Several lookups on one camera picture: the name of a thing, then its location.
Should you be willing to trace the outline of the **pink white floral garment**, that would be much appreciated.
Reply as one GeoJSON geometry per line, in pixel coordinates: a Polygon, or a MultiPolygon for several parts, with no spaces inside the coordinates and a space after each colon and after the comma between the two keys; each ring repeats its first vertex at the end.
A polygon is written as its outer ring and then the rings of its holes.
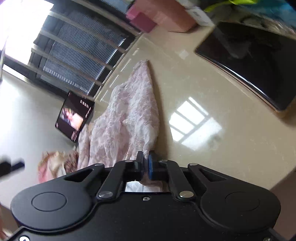
{"type": "Polygon", "coordinates": [[[86,124],[78,138],[78,169],[102,163],[112,167],[119,161],[144,154],[144,176],[132,181],[127,191],[164,191],[160,181],[148,178],[148,157],[159,135],[159,110],[147,60],[139,61],[128,80],[116,86],[102,115],[86,124]]]}

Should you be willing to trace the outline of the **pile of pink clothes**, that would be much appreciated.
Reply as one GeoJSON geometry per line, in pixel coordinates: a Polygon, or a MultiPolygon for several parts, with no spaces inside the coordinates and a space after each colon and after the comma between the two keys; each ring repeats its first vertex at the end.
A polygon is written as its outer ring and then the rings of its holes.
{"type": "Polygon", "coordinates": [[[46,152],[38,164],[38,181],[44,183],[77,170],[79,154],[76,151],[46,152]]]}

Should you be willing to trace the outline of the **window metal railing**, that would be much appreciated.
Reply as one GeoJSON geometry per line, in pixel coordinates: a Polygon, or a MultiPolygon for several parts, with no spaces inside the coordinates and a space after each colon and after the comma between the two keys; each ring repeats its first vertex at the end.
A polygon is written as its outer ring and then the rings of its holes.
{"type": "Polygon", "coordinates": [[[140,34],[132,1],[1,1],[3,69],[64,97],[94,98],[140,34]]]}

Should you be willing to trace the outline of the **magenta pink box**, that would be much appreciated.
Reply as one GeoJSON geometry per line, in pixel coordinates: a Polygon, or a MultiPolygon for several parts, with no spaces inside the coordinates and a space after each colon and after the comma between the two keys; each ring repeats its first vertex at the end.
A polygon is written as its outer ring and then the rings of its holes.
{"type": "Polygon", "coordinates": [[[134,5],[127,11],[126,17],[134,27],[145,33],[150,33],[157,25],[134,5]]]}

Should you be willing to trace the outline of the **black smartphone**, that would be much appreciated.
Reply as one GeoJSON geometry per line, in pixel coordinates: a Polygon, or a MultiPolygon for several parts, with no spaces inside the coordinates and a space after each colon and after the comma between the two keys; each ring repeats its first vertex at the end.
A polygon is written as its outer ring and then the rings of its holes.
{"type": "Polygon", "coordinates": [[[195,53],[224,70],[276,111],[295,99],[295,40],[262,28],[220,22],[195,53]]]}

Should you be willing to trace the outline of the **salmon pink storage box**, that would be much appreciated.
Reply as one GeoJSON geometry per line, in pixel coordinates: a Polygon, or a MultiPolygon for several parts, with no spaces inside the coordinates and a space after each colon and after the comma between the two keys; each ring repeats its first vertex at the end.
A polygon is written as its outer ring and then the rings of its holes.
{"type": "Polygon", "coordinates": [[[137,0],[135,7],[169,32],[185,33],[196,27],[196,21],[177,1],[137,0]]]}

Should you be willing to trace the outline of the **white product box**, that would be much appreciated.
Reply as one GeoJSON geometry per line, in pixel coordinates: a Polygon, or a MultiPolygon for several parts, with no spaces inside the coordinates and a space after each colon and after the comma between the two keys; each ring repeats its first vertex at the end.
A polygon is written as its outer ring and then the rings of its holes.
{"type": "Polygon", "coordinates": [[[214,26],[211,18],[199,7],[194,7],[191,9],[186,9],[186,12],[196,21],[196,23],[203,27],[214,26]]]}

